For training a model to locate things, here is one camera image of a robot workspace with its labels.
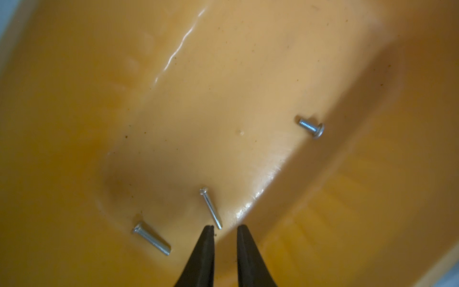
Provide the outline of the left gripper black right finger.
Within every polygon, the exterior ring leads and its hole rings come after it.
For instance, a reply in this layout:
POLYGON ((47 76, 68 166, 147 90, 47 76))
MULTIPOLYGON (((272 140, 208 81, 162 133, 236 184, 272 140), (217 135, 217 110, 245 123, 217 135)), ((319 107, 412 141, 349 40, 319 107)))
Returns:
POLYGON ((240 287, 276 287, 247 227, 237 228, 237 269, 240 287))

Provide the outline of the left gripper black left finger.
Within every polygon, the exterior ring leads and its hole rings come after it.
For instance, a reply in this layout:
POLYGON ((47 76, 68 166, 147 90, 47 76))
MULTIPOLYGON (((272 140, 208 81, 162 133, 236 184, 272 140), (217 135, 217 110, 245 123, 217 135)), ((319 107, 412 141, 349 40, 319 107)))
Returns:
POLYGON ((175 287, 214 286, 214 237, 214 226, 205 226, 175 287))

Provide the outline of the thick silver screw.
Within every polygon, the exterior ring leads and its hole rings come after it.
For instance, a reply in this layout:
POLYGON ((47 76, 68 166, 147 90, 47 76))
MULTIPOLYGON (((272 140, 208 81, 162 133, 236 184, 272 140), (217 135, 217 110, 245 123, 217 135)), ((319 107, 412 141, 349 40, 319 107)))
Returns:
POLYGON ((140 235, 140 237, 144 238, 147 242, 156 247, 161 253, 165 254, 165 256, 170 255, 172 250, 171 247, 148 231, 148 229, 143 226, 142 222, 137 223, 131 232, 140 235))

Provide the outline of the long thin silver screw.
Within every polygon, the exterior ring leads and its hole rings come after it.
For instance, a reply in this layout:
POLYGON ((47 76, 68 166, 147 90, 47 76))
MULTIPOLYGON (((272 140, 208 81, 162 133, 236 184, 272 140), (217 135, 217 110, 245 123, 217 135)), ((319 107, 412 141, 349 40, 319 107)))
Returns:
POLYGON ((204 201, 206 202, 206 205, 207 205, 207 207, 209 209, 209 212, 210 212, 210 214, 211 214, 211 216, 212 216, 217 228, 219 230, 222 230, 222 222, 221 222, 221 220, 220 220, 220 218, 218 216, 218 213, 217 213, 217 211, 216 211, 216 209, 215 209, 215 207, 214 207, 214 205, 213 205, 213 203, 212 203, 212 201, 211 201, 211 199, 209 197, 208 191, 209 191, 209 189, 207 187, 203 187, 203 188, 200 189, 200 194, 204 198, 204 201))

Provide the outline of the short silver screw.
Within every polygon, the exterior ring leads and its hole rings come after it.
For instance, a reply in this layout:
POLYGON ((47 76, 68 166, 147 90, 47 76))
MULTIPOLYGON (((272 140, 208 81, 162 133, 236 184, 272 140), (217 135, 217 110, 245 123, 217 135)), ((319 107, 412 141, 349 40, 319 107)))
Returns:
POLYGON ((299 126, 307 130, 313 137, 313 139, 320 138, 325 130, 325 126, 323 123, 314 124, 301 116, 296 116, 295 121, 298 123, 299 126))

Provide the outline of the yellow plastic storage box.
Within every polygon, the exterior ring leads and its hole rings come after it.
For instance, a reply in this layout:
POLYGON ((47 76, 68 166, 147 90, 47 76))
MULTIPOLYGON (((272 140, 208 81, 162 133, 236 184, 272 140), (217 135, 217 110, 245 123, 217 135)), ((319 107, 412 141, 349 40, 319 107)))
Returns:
POLYGON ((241 224, 280 287, 433 284, 459 260, 458 2, 16 5, 2 286, 172 287, 203 187, 218 287, 241 224))

